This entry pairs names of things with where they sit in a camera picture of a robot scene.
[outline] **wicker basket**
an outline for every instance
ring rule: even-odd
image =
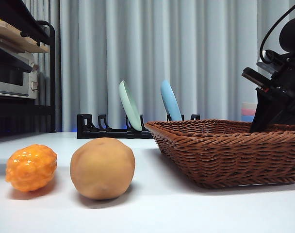
[[[146,124],[162,154],[198,186],[221,188],[295,182],[295,126],[227,120],[152,121]]]

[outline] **blue plate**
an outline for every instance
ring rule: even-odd
[[[253,122],[253,118],[254,118],[254,116],[241,115],[241,121],[244,121],[244,122]]]
[[[161,94],[167,114],[170,115],[173,121],[182,120],[181,112],[176,100],[176,97],[167,80],[164,80],[161,85]]]

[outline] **green plate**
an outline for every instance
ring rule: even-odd
[[[140,114],[126,82],[121,81],[118,89],[120,99],[130,124],[135,130],[142,131]]]

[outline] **black cable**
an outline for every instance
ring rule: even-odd
[[[269,64],[269,63],[272,63],[271,61],[267,61],[264,59],[263,57],[263,47],[264,47],[264,44],[267,40],[267,38],[269,37],[270,33],[272,33],[272,31],[275,29],[275,27],[288,15],[290,14],[291,11],[293,11],[295,9],[295,4],[286,12],[283,14],[283,16],[281,16],[276,22],[275,24],[271,27],[271,29],[269,29],[269,31],[267,32],[267,34],[265,35],[262,43],[261,43],[261,46],[260,46],[260,58],[261,60],[266,63],[266,64]]]

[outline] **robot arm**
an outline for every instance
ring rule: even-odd
[[[256,88],[258,105],[250,132],[261,132],[268,124],[295,124],[295,18],[281,30],[279,43],[288,53],[278,54],[272,50],[262,50],[269,34],[285,18],[295,5],[287,11],[265,36],[257,66],[271,74],[267,78],[247,67],[242,76],[259,87]]]

